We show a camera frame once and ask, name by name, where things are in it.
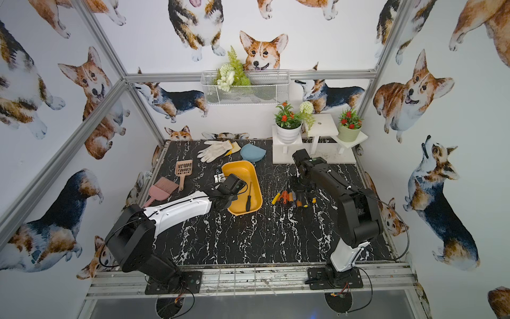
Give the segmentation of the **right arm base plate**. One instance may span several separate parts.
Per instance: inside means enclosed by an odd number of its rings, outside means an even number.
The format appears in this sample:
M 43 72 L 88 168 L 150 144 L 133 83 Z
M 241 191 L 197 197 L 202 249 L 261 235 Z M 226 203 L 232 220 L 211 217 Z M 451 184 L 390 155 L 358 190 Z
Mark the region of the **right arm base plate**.
M 305 285 L 313 291 L 342 290 L 344 288 L 363 288 L 360 269 L 355 267 L 345 272 L 337 272 L 332 266 L 309 268 Z

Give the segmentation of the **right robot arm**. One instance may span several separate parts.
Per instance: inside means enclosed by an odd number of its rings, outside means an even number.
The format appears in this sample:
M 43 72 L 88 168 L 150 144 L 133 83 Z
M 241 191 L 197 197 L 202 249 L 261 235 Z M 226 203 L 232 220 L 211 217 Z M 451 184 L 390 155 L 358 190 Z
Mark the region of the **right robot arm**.
M 325 267 L 331 283 L 349 277 L 359 254 L 383 232 L 383 223 L 375 193 L 347 183 L 323 158 L 311 158 L 305 149 L 292 158 L 305 186 L 325 191 L 337 206 L 340 240 Z

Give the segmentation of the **yellow plastic storage box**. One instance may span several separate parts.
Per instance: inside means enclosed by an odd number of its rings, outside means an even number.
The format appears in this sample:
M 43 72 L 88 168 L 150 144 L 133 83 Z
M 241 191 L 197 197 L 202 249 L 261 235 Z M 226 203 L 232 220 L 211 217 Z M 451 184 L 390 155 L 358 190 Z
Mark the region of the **yellow plastic storage box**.
M 258 211 L 263 205 L 262 190 L 258 181 L 258 176 L 255 167 L 248 161 L 229 162 L 222 166 L 222 172 L 227 177 L 231 174 L 237 175 L 240 179 L 244 180 L 247 186 L 239 193 L 238 199 L 232 202 L 228 211 L 236 216 L 254 213 Z M 251 210 L 246 212 L 246 202 L 248 197 L 249 184 L 252 182 L 251 190 Z

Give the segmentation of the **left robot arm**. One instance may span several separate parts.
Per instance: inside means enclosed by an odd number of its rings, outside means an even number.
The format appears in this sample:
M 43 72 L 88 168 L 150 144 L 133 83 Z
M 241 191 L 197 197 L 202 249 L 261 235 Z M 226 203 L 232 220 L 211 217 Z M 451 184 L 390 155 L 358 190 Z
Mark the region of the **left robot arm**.
M 160 284 L 169 284 L 181 276 L 178 266 L 159 255 L 154 248 L 158 236 L 168 229 L 212 208 L 227 209 L 248 189 L 235 174 L 201 191 L 173 202 L 141 208 L 125 208 L 105 239 L 105 245 L 123 272 L 139 271 Z

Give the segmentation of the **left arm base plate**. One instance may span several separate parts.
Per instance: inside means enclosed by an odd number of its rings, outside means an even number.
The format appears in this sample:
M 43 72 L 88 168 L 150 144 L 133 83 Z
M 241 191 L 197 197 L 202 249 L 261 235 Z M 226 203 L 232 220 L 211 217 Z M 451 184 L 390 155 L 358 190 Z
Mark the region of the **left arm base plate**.
M 149 278 L 145 290 L 146 295 L 168 295 L 191 292 L 199 293 L 203 280 L 201 271 L 184 271 L 170 278 L 168 282 Z

